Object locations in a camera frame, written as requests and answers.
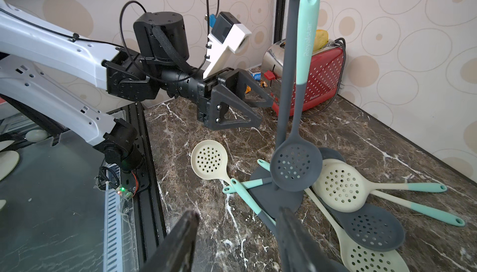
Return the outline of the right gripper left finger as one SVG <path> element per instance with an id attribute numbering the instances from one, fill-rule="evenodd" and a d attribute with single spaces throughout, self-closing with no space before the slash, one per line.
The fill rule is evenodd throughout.
<path id="1" fill-rule="evenodd" d="M 187 210 L 140 272 L 190 272 L 193 265 L 200 215 Z"/>

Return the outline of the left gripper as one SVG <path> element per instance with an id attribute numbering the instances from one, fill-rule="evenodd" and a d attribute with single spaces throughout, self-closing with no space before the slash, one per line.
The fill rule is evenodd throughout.
<path id="1" fill-rule="evenodd" d="M 247 86 L 251 92 L 245 94 Z M 273 98 L 269 91 L 254 80 L 249 71 L 235 69 L 206 78 L 197 86 L 197 120 L 212 123 L 212 130 L 258 128 L 262 117 L 252 108 L 270 108 Z M 244 119 L 227 119 L 233 109 Z"/>

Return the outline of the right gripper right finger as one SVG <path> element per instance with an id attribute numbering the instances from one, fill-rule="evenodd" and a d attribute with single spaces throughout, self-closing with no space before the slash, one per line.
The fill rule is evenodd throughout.
<path id="1" fill-rule="evenodd" d="M 277 242 L 284 272 L 346 272 L 344 265 L 329 259 L 294 213 L 279 209 Z"/>

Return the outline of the grey utensil rack stand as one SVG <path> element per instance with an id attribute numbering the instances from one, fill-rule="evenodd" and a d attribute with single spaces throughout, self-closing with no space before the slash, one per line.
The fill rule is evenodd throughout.
<path id="1" fill-rule="evenodd" d="M 289 41 L 295 44 L 299 0 L 289 0 L 288 23 L 286 30 L 286 38 L 291 37 Z M 275 150 L 289 137 L 293 126 L 293 115 L 295 106 L 295 66 L 284 66 L 281 84 L 281 97 L 279 101 L 279 113 L 277 124 L 277 136 Z M 263 175 L 271 176 L 270 167 L 265 169 L 259 166 L 253 173 L 253 181 L 260 181 Z M 252 188 L 252 197 L 257 201 L 259 206 L 269 216 L 276 219 L 281 207 L 286 207 L 292 212 L 296 212 L 303 202 L 304 190 L 297 192 L 285 191 L 279 188 L 275 183 L 263 183 L 260 186 Z"/>

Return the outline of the grey skimmer teal handle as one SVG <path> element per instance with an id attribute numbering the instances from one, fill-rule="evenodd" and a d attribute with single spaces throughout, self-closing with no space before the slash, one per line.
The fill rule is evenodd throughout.
<path id="1" fill-rule="evenodd" d="M 295 66 L 295 106 L 289 137 L 275 150 L 270 171 L 273 182 L 285 191 L 308 188 L 319 176 L 322 155 L 311 142 L 299 135 L 314 39 L 319 17 L 320 0 L 299 0 L 295 44 L 286 38 L 284 66 Z"/>

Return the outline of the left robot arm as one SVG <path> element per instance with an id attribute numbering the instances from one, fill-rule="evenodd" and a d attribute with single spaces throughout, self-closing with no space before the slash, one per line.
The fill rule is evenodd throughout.
<path id="1" fill-rule="evenodd" d="M 65 127 L 103 153 L 124 171 L 144 162 L 135 127 L 81 100 L 44 72 L 41 64 L 83 79 L 110 95 L 142 102 L 160 90 L 193 102 L 198 120 L 208 129 L 259 127 L 257 108 L 269 108 L 273 98 L 241 69 L 226 67 L 241 51 L 250 31 L 231 13 L 221 12 L 207 38 L 204 64 L 188 64 L 183 16 L 176 12 L 144 12 L 134 22 L 139 45 L 87 39 L 17 7 L 1 3 L 1 96 L 27 109 L 38 125 L 54 122 L 49 132 Z"/>

